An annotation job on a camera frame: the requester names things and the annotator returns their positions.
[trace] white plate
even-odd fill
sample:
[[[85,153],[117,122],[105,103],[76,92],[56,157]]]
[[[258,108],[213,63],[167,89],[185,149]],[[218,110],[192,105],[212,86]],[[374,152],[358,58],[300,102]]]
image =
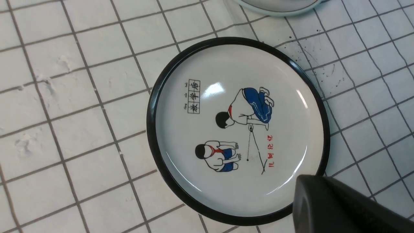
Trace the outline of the white plate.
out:
[[[260,14],[285,17],[313,9],[322,0],[235,0],[238,4]]]
[[[233,225],[291,213],[296,177],[322,175],[330,144],[306,74],[273,47],[236,37],[200,42],[167,65],[152,90],[147,134],[174,193]]]

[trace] white tile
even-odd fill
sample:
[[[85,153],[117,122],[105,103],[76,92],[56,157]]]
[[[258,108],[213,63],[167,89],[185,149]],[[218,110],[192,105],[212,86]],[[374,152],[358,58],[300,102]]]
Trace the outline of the white tile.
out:
[[[368,82],[381,75],[367,52],[346,58],[342,60],[342,63],[355,85]]]
[[[160,12],[156,0],[113,0],[121,20]]]
[[[397,103],[414,95],[414,79],[408,69],[387,75],[384,79]]]
[[[42,219],[23,228],[25,233],[59,232],[59,233],[84,233],[79,209],[75,206]]]
[[[52,122],[67,159],[113,141],[100,107]]]
[[[252,40],[257,40],[252,29],[250,28],[250,25],[248,24],[233,26],[224,31],[217,32],[217,35],[219,37],[236,36],[236,37],[244,37],[244,38],[248,38]]]
[[[371,49],[369,50],[369,53],[383,74],[394,71],[405,65],[404,60],[398,54],[398,51],[391,42]]]
[[[276,46],[294,40],[294,34],[284,18],[267,17],[252,23],[260,41]]]
[[[322,92],[322,90],[319,87],[319,82],[318,82],[319,77],[317,77],[317,75],[312,70],[306,71],[305,73],[307,74],[307,76],[311,80],[313,86],[316,88],[319,96],[323,97],[324,93]]]
[[[99,103],[86,70],[41,82],[39,90],[51,118]]]
[[[328,100],[328,103],[341,129],[368,117],[362,102],[354,90],[336,96]]]
[[[414,156],[412,156],[412,152],[414,151],[414,138],[412,136],[390,146],[388,151],[401,176],[405,176],[414,170]]]
[[[9,7],[7,6],[6,0],[0,0],[0,11],[8,10]]]
[[[325,106],[326,114],[328,115],[329,129],[331,133],[335,133],[336,131],[338,131],[338,126],[336,126],[332,113],[328,108],[328,103],[324,101],[323,104]]]
[[[294,233],[295,227],[293,225],[293,217],[292,215],[288,215],[276,222],[260,225],[259,226],[261,233],[275,233],[275,232],[283,232],[283,233]]]
[[[23,6],[28,6],[28,5],[36,4],[36,3],[47,2],[47,1],[48,0],[31,0],[31,1],[27,1],[27,0],[11,0],[10,1],[10,5],[12,6],[12,8],[17,8],[17,7],[23,7]]]
[[[12,212],[10,211],[9,202],[7,200],[4,187],[0,186],[0,231],[4,232],[16,227],[14,223]]]
[[[151,219],[183,202],[171,191],[161,175],[151,174],[134,182],[145,216]]]
[[[174,43],[162,14],[135,19],[123,25],[135,53]]]
[[[123,232],[143,222],[129,184],[81,204],[91,232]]]
[[[172,9],[176,7],[182,7],[182,6],[186,6],[189,4],[193,4],[193,3],[198,2],[198,0],[175,0],[175,1],[159,0],[159,2],[161,3],[163,10],[168,10],[168,9]]]
[[[351,23],[341,1],[329,1],[315,8],[325,30]]]
[[[93,67],[90,71],[103,102],[145,89],[134,58]]]
[[[213,31],[200,4],[166,12],[165,16],[178,42]]]
[[[0,53],[0,76],[3,77],[0,79],[0,90],[33,81],[22,49]]]
[[[132,179],[156,169],[146,133],[122,141],[119,146]]]
[[[359,163],[359,167],[373,193],[396,181],[399,176],[386,150]]]
[[[408,218],[414,214],[414,203],[402,182],[389,187],[375,196],[378,204]]]
[[[414,174],[409,175],[404,179],[405,184],[411,194],[414,194]]]
[[[368,113],[373,115],[392,105],[394,101],[382,79],[375,80],[362,87],[357,88]]]
[[[396,107],[374,116],[372,120],[386,145],[389,145],[410,133],[404,119]]]
[[[380,17],[393,39],[414,32],[413,26],[402,10],[393,11]]]
[[[335,176],[335,179],[348,185],[349,187],[353,188],[357,192],[360,192],[366,197],[369,197],[371,195],[356,165],[339,173]]]
[[[298,42],[289,42],[277,47],[277,49],[295,61],[300,66],[300,68],[302,68],[302,70],[306,70],[311,67]]]
[[[349,90],[354,86],[340,62],[323,66],[314,71],[320,87],[325,93],[325,98]]]
[[[84,67],[73,36],[65,36],[26,47],[37,80]]]
[[[357,161],[383,148],[371,120],[361,122],[345,130],[343,134]]]
[[[198,214],[187,206],[150,222],[149,227],[152,232],[204,232]]]
[[[6,180],[60,161],[48,124],[0,140],[0,163]]]
[[[414,130],[414,100],[411,99],[400,105],[400,110],[412,130]]]
[[[331,137],[331,148],[326,174],[331,176],[346,166],[351,165],[353,160],[347,145],[345,144],[340,133]]]
[[[148,100],[148,93],[143,92],[105,105],[117,139],[145,130]]]
[[[204,216],[203,216],[203,220],[204,220],[204,224],[206,225],[208,232],[225,232],[226,230],[234,227],[233,225],[220,223],[220,222],[214,221]]]
[[[137,56],[149,87],[154,85],[162,70],[177,54],[177,47],[170,46]]]
[[[209,0],[204,3],[204,7],[215,30],[247,22],[240,5],[234,1]]]
[[[17,10],[14,16],[25,43],[71,32],[60,2]]]
[[[374,5],[375,10],[378,14],[394,10],[400,7],[398,0],[371,0],[372,5]]]
[[[414,48],[414,34],[401,38],[394,42],[397,46],[398,51],[401,53],[402,57],[408,64],[414,63],[414,53],[411,52],[410,49],[407,48]]]
[[[197,39],[194,39],[194,40],[190,40],[190,41],[187,41],[187,42],[184,42],[184,43],[180,43],[180,44],[178,44],[178,46],[180,47],[180,50],[183,51],[184,49],[186,49],[186,48],[188,48],[188,47],[190,47],[190,46],[192,46],[192,45],[194,45],[198,42],[202,42],[202,41],[212,39],[212,38],[216,38],[216,36],[214,34],[210,34],[208,36],[204,36],[204,37],[197,38]]]
[[[411,5],[411,4],[414,4],[414,1],[413,0],[398,0],[398,2],[403,6],[403,7],[405,7],[405,6],[408,6],[408,5]]]
[[[298,38],[315,35],[322,32],[322,26],[314,11],[310,10],[304,14],[287,17],[293,31]]]
[[[77,35],[88,65],[131,55],[119,24]]]
[[[46,120],[34,85],[0,95],[1,134],[6,134]]]
[[[62,165],[13,181],[8,188],[20,224],[75,202]]]
[[[301,40],[300,44],[313,67],[338,59],[325,34]]]
[[[20,45],[20,40],[17,36],[16,28],[10,13],[0,14],[0,34],[2,35],[0,37],[0,49],[7,49]]]
[[[343,3],[354,22],[376,15],[369,0],[347,0]]]
[[[70,0],[65,6],[75,31],[117,21],[109,0]]]
[[[365,49],[353,25],[328,32],[339,57],[345,57]]]
[[[357,23],[355,27],[367,48],[390,41],[390,37],[378,17]]]
[[[66,165],[79,200],[128,181],[115,146],[76,158]]]

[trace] light blue plate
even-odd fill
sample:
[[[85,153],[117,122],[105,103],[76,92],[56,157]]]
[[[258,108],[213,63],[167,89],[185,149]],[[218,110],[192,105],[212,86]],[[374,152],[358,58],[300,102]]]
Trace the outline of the light blue plate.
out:
[[[285,17],[285,16],[299,15],[299,14],[302,14],[302,13],[307,12],[308,10],[313,9],[320,2],[322,2],[322,0],[316,0],[313,4],[311,4],[311,5],[309,5],[309,6],[305,7],[305,8],[301,8],[299,10],[287,11],[287,12],[277,12],[277,11],[265,10],[265,9],[262,9],[262,8],[258,8],[258,7],[252,6],[251,4],[248,4],[248,3],[244,2],[243,0],[234,0],[234,1],[236,1],[241,6],[246,7],[247,9],[250,9],[250,10],[252,10],[254,12],[257,12],[259,14],[276,16],[276,17]]]

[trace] cartoon boy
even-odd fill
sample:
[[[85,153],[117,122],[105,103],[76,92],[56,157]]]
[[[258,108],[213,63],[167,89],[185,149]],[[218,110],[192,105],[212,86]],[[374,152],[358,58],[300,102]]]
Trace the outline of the cartoon boy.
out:
[[[216,172],[230,172],[238,168],[236,162],[241,160],[241,154],[236,154],[237,149],[235,142],[208,141],[195,147],[195,155]]]
[[[269,90],[264,87],[261,87],[259,92],[251,87],[240,89],[228,111],[217,113],[218,127],[225,129],[237,122],[243,125],[249,124],[249,130],[253,130],[254,124],[263,125],[266,130],[269,130],[272,107],[274,107],[274,101],[269,94]]]

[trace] black hair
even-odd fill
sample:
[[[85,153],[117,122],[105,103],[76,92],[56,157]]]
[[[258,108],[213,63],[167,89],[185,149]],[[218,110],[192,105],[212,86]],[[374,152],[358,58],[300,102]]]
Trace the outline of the black hair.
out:
[[[219,112],[216,115],[216,123],[217,126],[225,129],[227,126],[226,121],[230,118],[230,115],[228,114],[228,112]]]
[[[206,149],[204,148],[204,144],[200,144],[195,147],[195,156],[197,156],[197,158],[204,159],[205,153]]]

